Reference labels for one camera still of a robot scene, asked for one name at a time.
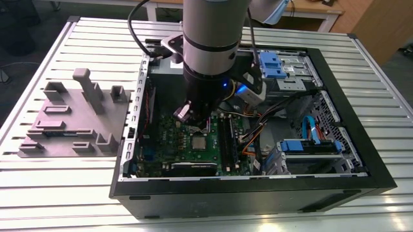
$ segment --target green circuit board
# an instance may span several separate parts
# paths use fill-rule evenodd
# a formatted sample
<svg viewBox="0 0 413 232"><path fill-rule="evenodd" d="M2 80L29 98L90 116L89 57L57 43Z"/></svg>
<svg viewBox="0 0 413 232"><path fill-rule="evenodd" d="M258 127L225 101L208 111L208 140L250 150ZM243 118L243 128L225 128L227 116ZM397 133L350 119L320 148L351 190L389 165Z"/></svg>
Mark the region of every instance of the green circuit board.
<svg viewBox="0 0 413 232"><path fill-rule="evenodd" d="M236 169L221 167L219 120L231 118L235 136L243 134L243 120L237 116L212 113L207 127L199 129L183 125L169 115L160 115L157 124L156 148L141 147L139 155L145 158L144 173L147 177L161 177L161 164L172 162L216 163L215 175L243 175L250 171L248 159L239 160Z"/></svg>

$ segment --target motherboard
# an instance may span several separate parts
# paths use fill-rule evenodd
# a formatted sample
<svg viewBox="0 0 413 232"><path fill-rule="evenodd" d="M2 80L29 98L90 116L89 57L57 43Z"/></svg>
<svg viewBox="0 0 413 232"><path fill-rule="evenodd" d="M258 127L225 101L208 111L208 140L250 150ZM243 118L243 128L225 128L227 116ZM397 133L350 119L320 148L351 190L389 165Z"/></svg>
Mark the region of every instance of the motherboard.
<svg viewBox="0 0 413 232"><path fill-rule="evenodd" d="M237 150L243 120L212 113L205 128L183 125L171 115L160 115L155 144L136 150L140 177L244 175L250 161Z"/></svg>

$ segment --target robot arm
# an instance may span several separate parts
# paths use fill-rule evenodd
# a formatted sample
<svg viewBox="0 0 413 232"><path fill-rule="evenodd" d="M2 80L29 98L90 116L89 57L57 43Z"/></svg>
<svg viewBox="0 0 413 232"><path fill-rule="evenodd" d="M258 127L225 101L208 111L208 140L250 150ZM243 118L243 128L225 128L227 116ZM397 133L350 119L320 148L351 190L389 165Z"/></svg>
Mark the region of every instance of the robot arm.
<svg viewBox="0 0 413 232"><path fill-rule="evenodd" d="M173 115L188 125L204 127L232 88L229 79L243 83L255 94L262 93L259 66L244 59L236 64L250 3L251 0L184 0L183 34L161 41L173 52L175 62L184 63L187 98Z"/></svg>

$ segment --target slotted aluminum surface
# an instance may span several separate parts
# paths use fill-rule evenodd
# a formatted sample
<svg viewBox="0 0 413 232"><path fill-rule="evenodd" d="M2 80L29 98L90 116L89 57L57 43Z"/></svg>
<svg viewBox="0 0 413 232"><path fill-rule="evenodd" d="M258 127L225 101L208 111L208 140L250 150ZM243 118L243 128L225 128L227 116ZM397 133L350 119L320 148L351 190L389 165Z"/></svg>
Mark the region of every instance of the slotted aluminum surface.
<svg viewBox="0 0 413 232"><path fill-rule="evenodd" d="M135 22L136 34L161 39L177 24ZM108 198L115 158L20 159L48 81L80 88L70 75L88 68L101 89L136 86L141 51L124 20L66 23L0 130L0 229L113 231L405 231L413 229L411 109L356 40L343 34L255 29L258 44L318 48L359 116L398 188L314 214L136 220ZM242 37L250 43L248 29Z"/></svg>

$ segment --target silver cylinder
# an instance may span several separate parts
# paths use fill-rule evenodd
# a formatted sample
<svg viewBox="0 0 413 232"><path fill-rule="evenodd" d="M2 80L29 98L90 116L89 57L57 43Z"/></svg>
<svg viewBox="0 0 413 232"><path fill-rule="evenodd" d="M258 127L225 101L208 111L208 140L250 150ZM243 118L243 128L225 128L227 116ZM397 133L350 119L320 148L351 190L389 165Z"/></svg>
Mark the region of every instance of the silver cylinder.
<svg viewBox="0 0 413 232"><path fill-rule="evenodd" d="M184 0L183 57L195 72L217 75L232 67L250 2Z"/></svg>

